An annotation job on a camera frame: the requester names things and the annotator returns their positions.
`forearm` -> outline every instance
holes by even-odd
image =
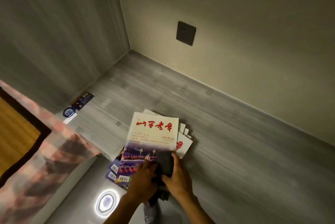
[[[178,201],[192,224],[215,224],[194,195],[182,196]]]
[[[104,224],[129,223],[138,206],[138,202],[134,201],[128,194],[124,194],[118,206]]]

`dark rectangular object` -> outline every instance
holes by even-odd
[[[184,42],[187,45],[192,46],[195,36],[196,28],[189,24],[179,21],[177,27],[177,37],[176,39]]]

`person's left hand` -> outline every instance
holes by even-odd
[[[157,191],[157,184],[152,183],[151,179],[156,177],[154,173],[156,167],[157,164],[152,164],[148,160],[138,165],[126,193],[131,200],[140,204],[149,200],[154,195]]]

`stack of magazines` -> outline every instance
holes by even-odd
[[[178,118],[145,109],[135,112],[125,146],[108,166],[106,178],[127,190],[139,163],[155,161],[158,152],[175,151],[182,158],[192,144],[188,129]]]

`round blue logo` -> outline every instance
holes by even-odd
[[[75,112],[76,112],[76,110],[73,109],[73,108],[66,108],[63,111],[63,116],[65,116],[65,117],[71,117]]]

